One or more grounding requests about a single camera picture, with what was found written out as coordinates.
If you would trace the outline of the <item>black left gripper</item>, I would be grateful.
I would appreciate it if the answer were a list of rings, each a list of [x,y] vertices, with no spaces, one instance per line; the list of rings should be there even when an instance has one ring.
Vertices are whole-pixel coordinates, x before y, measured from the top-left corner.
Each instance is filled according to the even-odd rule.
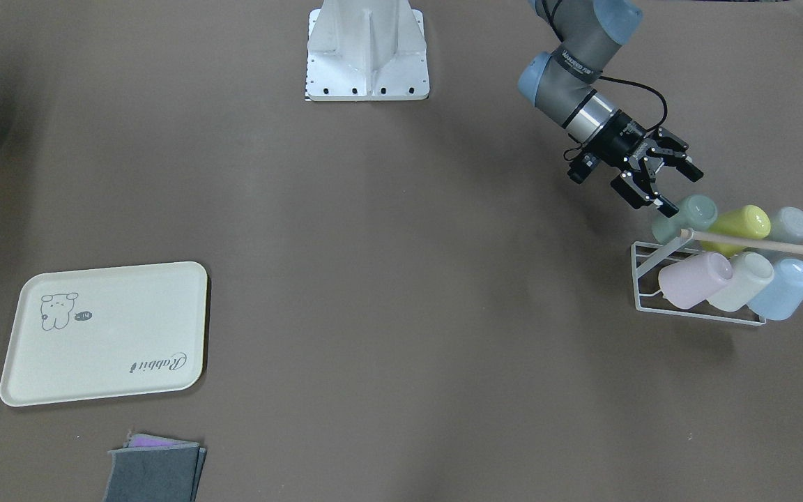
[[[625,112],[615,112],[605,124],[596,128],[583,146],[583,173],[592,174],[600,163],[619,169],[611,187],[634,209],[653,206],[666,218],[678,214],[679,207],[664,197],[657,187],[653,169],[643,169],[638,160],[648,156],[661,159],[691,182],[705,174],[688,155],[688,143],[664,127],[647,130]]]

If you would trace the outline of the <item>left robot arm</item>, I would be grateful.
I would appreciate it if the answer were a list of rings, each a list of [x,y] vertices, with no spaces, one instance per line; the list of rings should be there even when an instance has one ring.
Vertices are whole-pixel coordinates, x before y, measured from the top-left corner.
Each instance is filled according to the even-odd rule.
[[[660,193],[657,172],[672,167],[689,181],[700,180],[703,172],[688,155],[688,143],[663,121],[637,123],[594,86],[638,29],[643,11],[631,1],[533,1],[531,7],[560,44],[533,58],[517,88],[576,142],[568,178],[583,183],[606,163],[618,170],[611,187],[631,207],[652,206],[666,218],[678,214]]]

